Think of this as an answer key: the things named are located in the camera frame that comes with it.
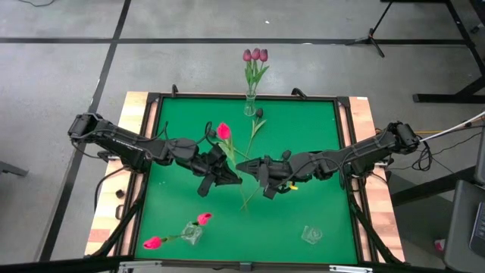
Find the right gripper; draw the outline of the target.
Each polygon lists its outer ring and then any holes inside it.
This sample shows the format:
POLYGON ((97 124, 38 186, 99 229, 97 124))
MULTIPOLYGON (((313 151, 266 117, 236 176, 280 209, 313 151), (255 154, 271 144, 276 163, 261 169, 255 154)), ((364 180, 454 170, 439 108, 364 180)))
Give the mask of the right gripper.
POLYGON ((287 162, 262 162, 261 159, 252 159, 237 164, 236 169, 250 175, 259 175, 263 196, 266 198, 274 198, 278 193, 288 193, 291 186, 303 182, 303 179, 293 174, 287 162))

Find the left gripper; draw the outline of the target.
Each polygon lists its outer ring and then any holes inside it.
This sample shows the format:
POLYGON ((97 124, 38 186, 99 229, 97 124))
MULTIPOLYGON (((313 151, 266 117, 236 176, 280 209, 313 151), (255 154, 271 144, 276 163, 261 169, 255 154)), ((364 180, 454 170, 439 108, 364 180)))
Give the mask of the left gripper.
POLYGON ((207 196, 212 185, 218 187, 242 183, 239 175, 226 162, 222 150, 216 146, 213 146, 209 153, 197 153, 194 156, 192 173, 197 177, 203 177, 197 189, 200 196, 207 196))

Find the tall clear glass vase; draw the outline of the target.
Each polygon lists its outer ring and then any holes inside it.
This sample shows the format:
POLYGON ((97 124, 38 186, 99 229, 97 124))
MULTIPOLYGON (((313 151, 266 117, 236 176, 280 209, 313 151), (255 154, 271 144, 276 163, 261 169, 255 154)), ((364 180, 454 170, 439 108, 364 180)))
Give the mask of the tall clear glass vase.
POLYGON ((246 116, 251 117, 255 114, 256 112, 255 98, 256 98, 255 93, 246 93, 246 103, 244 107, 244 114, 246 116))

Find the short square glass vase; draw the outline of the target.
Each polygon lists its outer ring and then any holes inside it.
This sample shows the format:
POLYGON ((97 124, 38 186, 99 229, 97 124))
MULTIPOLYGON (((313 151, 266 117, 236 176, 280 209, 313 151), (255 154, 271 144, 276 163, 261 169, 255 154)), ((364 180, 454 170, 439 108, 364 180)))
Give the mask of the short square glass vase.
POLYGON ((301 238, 311 245, 318 243, 323 237, 323 233, 319 228, 305 226, 301 238))
POLYGON ((190 245, 196 245, 203 235, 202 226, 198 222, 189 222, 182 231, 180 237, 190 245))

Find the green table mat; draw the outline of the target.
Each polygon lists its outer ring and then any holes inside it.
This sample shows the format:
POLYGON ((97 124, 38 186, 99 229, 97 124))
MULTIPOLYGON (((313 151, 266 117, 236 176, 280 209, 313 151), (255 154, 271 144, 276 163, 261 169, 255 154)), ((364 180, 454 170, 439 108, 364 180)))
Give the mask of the green table mat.
MULTIPOLYGON (((297 154, 340 147, 331 102, 261 101, 259 106, 266 123, 255 135, 248 158, 268 155, 278 160, 286 150, 297 154)), ((232 131, 235 147, 245 154, 252 119, 243 108, 241 100, 165 99, 160 123, 171 138, 198 141, 206 124, 224 122, 232 131)), ((259 188, 249 212, 241 209, 239 185, 212 187, 201 197, 197 193, 200 183, 199 177, 178 165, 152 166, 136 258, 343 264, 358 260, 347 196, 337 175, 297 184, 294 190, 268 199, 257 181, 244 174, 246 198, 259 188), (205 212, 212 219, 196 245, 179 238, 159 249, 143 248, 152 237, 182 234, 189 222, 205 212), (322 231, 315 245, 301 238, 305 226, 322 231)))

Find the black tripod stand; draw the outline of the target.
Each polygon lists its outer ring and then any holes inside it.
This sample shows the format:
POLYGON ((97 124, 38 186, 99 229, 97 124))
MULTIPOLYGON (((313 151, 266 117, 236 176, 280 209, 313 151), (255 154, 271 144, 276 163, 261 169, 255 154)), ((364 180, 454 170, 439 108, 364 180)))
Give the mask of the black tripod stand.
POLYGON ((369 29, 367 36, 363 36, 361 38, 354 39, 351 42, 346 43, 346 46, 371 44, 377 50, 377 54, 381 58, 385 57, 385 54, 383 53, 383 51, 379 47, 376 39, 374 38, 374 34, 375 34, 377 28, 381 25, 384 17, 386 16, 387 12, 389 11, 390 7, 392 6, 392 4, 395 0, 386 0, 386 1, 388 2, 386 8, 384 9, 383 13, 381 14, 380 18, 378 19, 378 21, 376 22, 374 27, 369 29))

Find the dark grey chair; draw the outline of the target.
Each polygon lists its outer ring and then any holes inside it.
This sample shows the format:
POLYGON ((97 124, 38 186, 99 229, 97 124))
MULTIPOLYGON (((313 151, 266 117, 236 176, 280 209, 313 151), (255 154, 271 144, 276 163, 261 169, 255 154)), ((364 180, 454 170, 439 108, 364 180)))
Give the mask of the dark grey chair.
POLYGON ((485 273, 485 251, 477 252, 469 247, 481 202, 485 202, 485 189, 463 180, 457 183, 444 254, 444 262, 448 268, 485 273))

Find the black furniture foot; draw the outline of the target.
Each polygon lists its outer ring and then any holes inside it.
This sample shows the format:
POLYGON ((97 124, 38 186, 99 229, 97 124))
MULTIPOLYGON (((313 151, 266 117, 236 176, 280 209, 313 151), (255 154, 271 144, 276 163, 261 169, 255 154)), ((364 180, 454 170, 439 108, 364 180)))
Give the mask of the black furniture foot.
POLYGON ((14 165, 10 165, 6 162, 0 161, 0 173, 14 174, 19 177, 26 177, 28 171, 14 165))

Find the large black monitor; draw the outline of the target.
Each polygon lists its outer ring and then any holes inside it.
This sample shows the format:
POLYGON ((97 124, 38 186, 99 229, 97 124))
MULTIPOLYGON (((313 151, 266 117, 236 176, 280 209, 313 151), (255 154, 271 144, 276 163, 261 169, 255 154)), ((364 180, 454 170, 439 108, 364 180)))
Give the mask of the large black monitor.
POLYGON ((474 176, 479 184, 485 185, 485 128, 481 133, 474 176))

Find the black keyboard device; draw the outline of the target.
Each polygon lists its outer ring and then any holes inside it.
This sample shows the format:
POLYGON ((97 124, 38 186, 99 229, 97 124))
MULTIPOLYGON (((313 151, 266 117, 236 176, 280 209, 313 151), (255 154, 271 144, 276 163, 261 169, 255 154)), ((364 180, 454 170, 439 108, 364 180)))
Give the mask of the black keyboard device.
POLYGON ((469 247, 473 251, 485 251, 485 202, 478 206, 469 247))

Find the black metal table frame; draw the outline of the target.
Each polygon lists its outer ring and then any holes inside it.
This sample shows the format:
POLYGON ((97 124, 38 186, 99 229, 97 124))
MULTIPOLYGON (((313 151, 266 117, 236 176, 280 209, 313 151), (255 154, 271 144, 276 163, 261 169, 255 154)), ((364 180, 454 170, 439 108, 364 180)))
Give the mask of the black metal table frame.
MULTIPOLYGON (((155 122, 158 120, 158 111, 162 108, 162 102, 171 93, 128 92, 124 100, 124 106, 120 114, 119 125, 132 132, 143 133, 148 136, 155 131, 155 122)), ((337 123, 342 128, 343 142, 350 145, 358 140, 371 136, 374 122, 371 108, 365 97, 336 97, 336 96, 307 96, 303 100, 298 96, 289 95, 261 95, 259 101, 289 100, 291 102, 332 102, 338 111, 337 123)), ((243 95, 236 93, 178 93, 175 99, 199 98, 199 99, 243 99, 243 95)), ((114 229, 120 224, 121 217, 125 216, 130 206, 136 200, 136 194, 141 190, 145 175, 133 174, 130 171, 121 171, 108 177, 106 185, 100 188, 101 201, 95 210, 89 238, 86 243, 86 254, 93 254, 99 250, 102 244, 114 233, 114 229), (123 190, 125 195, 118 199, 115 195, 117 190, 123 190)), ((367 220, 383 241, 384 245, 400 261, 405 259, 402 250, 402 242, 396 223, 395 212, 384 177, 384 170, 376 167, 374 173, 367 180, 354 179, 352 185, 360 190, 355 194, 356 202, 361 207, 367 220)), ((110 256, 127 256, 134 250, 135 235, 137 232, 136 222, 141 214, 137 212, 127 225, 127 229, 121 233, 117 242, 109 250, 110 256)), ((361 266, 370 268, 373 264, 382 264, 384 258, 377 251, 375 243, 365 231, 364 227, 358 228, 357 249, 358 260, 361 266)), ((219 262, 216 268, 239 270, 239 263, 219 262)), ((296 264, 274 262, 252 262, 254 271, 264 270, 306 270, 320 271, 323 264, 296 264)))

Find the silver metal bracket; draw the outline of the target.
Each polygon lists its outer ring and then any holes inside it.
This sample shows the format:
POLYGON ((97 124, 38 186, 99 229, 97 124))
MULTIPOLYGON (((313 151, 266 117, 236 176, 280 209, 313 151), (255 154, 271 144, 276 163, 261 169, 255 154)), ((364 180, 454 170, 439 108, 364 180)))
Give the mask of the silver metal bracket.
POLYGON ((161 268, 162 261, 129 261, 121 262, 118 266, 117 273, 133 273, 135 269, 161 268))
POLYGON ((374 273, 372 268, 346 265, 330 265, 329 271, 337 273, 374 273))

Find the black overhead rig frame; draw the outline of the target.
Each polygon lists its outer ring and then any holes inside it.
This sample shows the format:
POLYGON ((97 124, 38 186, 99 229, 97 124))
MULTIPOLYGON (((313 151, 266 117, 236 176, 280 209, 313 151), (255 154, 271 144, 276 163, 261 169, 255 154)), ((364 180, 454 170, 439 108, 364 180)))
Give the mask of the black overhead rig frame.
POLYGON ((118 269, 122 262, 132 261, 131 256, 112 256, 29 262, 0 265, 0 273, 99 273, 118 269))

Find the black desk leg frame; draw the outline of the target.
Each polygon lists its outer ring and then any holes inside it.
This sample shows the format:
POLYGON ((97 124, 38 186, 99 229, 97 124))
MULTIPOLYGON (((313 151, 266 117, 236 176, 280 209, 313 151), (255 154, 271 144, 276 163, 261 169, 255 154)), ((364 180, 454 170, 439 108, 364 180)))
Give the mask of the black desk leg frame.
POLYGON ((453 94, 426 94, 415 93, 412 99, 416 103, 444 103, 444 104, 485 104, 485 95, 477 95, 477 93, 485 89, 485 63, 482 61, 476 45, 472 41, 462 19, 454 8, 451 0, 380 0, 386 2, 387 7, 384 10, 381 18, 390 9, 391 4, 394 3, 413 3, 413 4, 443 4, 447 7, 448 12, 452 17, 452 21, 457 27, 461 39, 390 39, 387 42, 383 40, 381 43, 386 45, 432 45, 432 46, 465 46, 471 53, 480 71, 480 76, 466 87, 453 94))

